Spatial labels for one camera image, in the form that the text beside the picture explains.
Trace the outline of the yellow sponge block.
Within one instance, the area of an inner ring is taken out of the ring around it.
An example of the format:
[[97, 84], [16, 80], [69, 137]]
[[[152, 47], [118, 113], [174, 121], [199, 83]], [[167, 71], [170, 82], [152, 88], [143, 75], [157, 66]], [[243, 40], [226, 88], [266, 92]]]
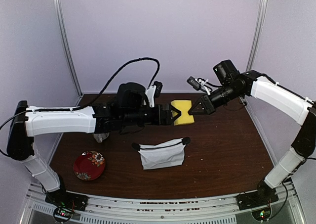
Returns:
[[181, 112], [181, 116], [174, 121], [175, 126], [193, 124], [194, 117], [189, 115], [192, 106], [191, 100], [174, 100], [171, 105]]

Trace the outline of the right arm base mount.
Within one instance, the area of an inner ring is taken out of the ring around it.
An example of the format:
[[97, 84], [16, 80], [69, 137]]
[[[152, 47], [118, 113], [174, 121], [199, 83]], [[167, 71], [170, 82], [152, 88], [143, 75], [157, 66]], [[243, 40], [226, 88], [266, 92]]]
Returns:
[[239, 210], [253, 209], [279, 200], [277, 194], [260, 196], [258, 191], [240, 193], [236, 196]]

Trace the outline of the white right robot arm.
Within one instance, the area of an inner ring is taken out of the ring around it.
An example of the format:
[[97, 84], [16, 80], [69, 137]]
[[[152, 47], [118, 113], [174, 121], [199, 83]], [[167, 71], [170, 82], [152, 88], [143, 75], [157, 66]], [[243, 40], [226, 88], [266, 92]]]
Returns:
[[189, 115], [210, 115], [235, 98], [249, 96], [275, 107], [301, 127], [290, 149], [257, 185], [253, 201], [263, 205], [274, 195], [275, 188], [313, 154], [316, 148], [316, 103], [281, 86], [267, 74], [255, 70], [241, 73], [230, 60], [221, 61], [213, 71], [220, 82], [215, 90], [208, 89], [211, 84], [205, 79], [187, 79], [195, 90], [204, 93], [191, 107]]

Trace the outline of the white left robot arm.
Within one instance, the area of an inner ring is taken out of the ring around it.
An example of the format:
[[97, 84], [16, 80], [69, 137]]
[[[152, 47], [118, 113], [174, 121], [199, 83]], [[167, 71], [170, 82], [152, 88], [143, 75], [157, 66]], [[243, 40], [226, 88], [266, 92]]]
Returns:
[[62, 178], [53, 171], [34, 147], [34, 138], [42, 134], [106, 134], [127, 126], [171, 125], [181, 111], [171, 104], [156, 104], [162, 84], [155, 82], [146, 89], [138, 83], [121, 84], [116, 96], [106, 103], [91, 102], [82, 107], [40, 108], [18, 103], [9, 119], [7, 154], [20, 161], [60, 206], [71, 202]]

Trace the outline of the white drawstring pouch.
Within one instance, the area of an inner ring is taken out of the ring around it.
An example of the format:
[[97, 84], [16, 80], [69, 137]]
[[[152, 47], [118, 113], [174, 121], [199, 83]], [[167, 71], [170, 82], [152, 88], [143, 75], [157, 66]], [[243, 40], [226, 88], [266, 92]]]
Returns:
[[181, 166], [185, 158], [185, 147], [191, 142], [189, 137], [169, 140], [157, 145], [132, 143], [138, 151], [143, 170], [155, 170]]

